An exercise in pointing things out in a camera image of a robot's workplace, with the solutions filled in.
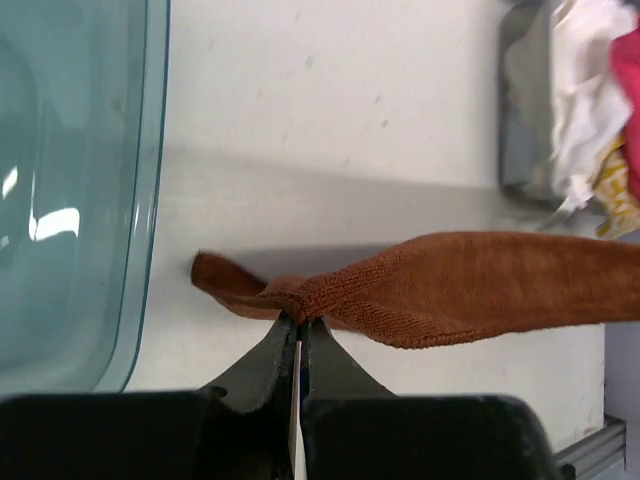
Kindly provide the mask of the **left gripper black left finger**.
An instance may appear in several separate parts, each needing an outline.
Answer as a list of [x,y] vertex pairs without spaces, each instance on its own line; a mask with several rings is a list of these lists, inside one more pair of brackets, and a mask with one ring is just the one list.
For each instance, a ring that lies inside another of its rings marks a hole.
[[211,402],[197,452],[199,479],[292,479],[297,327],[287,316],[201,388]]

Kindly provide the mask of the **brown microfiber towel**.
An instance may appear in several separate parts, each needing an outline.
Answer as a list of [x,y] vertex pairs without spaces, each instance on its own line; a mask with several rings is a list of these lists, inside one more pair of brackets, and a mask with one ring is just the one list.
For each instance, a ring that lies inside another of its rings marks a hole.
[[639,317],[638,246],[572,236],[429,234],[333,272],[271,282],[201,252],[191,280],[242,317],[325,316],[404,349]]

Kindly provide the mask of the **teal translucent plastic bin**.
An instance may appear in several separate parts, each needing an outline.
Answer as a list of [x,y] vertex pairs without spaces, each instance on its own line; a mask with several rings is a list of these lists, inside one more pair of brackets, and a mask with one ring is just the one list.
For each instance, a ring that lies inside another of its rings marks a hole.
[[166,1],[1,5],[1,394],[136,364],[166,111]]

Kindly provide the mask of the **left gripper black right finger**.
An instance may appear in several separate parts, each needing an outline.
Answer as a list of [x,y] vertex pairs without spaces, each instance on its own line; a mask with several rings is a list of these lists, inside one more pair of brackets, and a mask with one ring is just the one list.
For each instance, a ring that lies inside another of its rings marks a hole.
[[360,431],[372,415],[355,410],[396,395],[336,341],[322,319],[299,328],[300,424],[309,479],[381,479],[373,442]]

